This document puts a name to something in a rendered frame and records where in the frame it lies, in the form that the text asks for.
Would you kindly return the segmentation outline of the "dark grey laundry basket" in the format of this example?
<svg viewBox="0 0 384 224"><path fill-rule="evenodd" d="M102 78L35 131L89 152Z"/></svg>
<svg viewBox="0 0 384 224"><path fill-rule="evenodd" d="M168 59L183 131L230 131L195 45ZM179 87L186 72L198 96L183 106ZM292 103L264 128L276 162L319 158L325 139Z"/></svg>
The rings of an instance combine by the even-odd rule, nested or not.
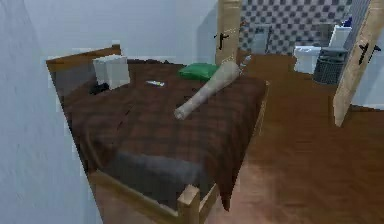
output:
<svg viewBox="0 0 384 224"><path fill-rule="evenodd" d="M323 47L316 62L312 79L320 84L336 85L339 82L348 51L344 48Z"/></svg>

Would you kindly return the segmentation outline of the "white pillow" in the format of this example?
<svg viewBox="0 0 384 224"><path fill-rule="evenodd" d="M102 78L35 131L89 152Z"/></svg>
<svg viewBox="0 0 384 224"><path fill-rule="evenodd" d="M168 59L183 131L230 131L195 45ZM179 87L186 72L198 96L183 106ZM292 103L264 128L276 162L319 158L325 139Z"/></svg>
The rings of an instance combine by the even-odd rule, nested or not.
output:
<svg viewBox="0 0 384 224"><path fill-rule="evenodd" d="M124 55L108 55L93 60L97 84L108 84L110 89L130 83L127 57Z"/></svg>

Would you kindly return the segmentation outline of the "white toilet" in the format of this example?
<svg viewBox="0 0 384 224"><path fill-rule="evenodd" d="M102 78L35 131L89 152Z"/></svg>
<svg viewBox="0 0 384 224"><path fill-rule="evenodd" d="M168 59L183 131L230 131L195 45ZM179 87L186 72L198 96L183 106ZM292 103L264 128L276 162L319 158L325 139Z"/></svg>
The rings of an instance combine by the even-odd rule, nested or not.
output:
<svg viewBox="0 0 384 224"><path fill-rule="evenodd" d="M317 46L295 46L293 55L296 59L294 66L296 72L313 74L320 53L323 50L333 52L343 50L352 28L332 23L323 23L317 25L317 31L320 33L320 43Z"/></svg>

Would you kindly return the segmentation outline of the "wooden bed with brown blanket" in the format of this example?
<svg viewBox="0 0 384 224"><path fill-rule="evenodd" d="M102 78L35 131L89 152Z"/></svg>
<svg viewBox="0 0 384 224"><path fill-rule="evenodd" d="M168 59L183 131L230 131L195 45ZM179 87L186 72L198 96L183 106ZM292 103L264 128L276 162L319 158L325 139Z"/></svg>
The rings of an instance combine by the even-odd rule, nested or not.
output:
<svg viewBox="0 0 384 224"><path fill-rule="evenodd" d="M179 120L174 110L203 84L175 63L130 59L129 84L89 93L93 60L120 53L113 45L46 63L88 180L155 224L204 224L216 201L231 205L269 84L242 75Z"/></svg>

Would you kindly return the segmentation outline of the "small black object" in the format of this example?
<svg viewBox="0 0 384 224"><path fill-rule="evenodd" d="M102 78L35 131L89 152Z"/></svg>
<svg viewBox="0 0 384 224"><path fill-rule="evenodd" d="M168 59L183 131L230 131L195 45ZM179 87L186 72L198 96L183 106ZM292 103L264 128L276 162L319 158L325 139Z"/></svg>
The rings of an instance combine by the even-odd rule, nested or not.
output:
<svg viewBox="0 0 384 224"><path fill-rule="evenodd" d="M91 95L97 95L106 90L109 90L109 85L107 83L95 84L90 88L89 93Z"/></svg>

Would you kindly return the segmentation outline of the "green cushion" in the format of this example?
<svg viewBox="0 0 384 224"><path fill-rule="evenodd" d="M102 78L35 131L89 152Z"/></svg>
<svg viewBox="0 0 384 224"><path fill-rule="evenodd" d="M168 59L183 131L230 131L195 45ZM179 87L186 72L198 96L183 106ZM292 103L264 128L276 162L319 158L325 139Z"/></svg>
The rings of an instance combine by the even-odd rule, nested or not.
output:
<svg viewBox="0 0 384 224"><path fill-rule="evenodd" d="M193 63L178 71L178 75L182 78L208 81L217 71L218 66L208 63Z"/></svg>

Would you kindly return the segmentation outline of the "light wooden room door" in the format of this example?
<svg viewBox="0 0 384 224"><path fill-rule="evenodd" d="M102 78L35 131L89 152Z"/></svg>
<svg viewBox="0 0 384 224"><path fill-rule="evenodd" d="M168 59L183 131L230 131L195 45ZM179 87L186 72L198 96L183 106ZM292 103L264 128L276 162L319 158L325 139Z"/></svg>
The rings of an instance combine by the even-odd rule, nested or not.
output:
<svg viewBox="0 0 384 224"><path fill-rule="evenodd" d="M369 57L379 39L383 27L384 0L370 0L358 36L350 51L348 62L344 67L342 77L333 98L334 123L338 127L342 126L353 96L368 65ZM363 63L359 65L358 61L362 52L359 45L366 43L369 43L369 48L365 54Z"/></svg>
<svg viewBox="0 0 384 224"><path fill-rule="evenodd" d="M218 0L217 4L217 34L216 34L216 53L215 63L221 65L226 61L236 61L240 13L242 0ZM219 50L219 35L223 33L229 35L223 41L223 48Z"/></svg>

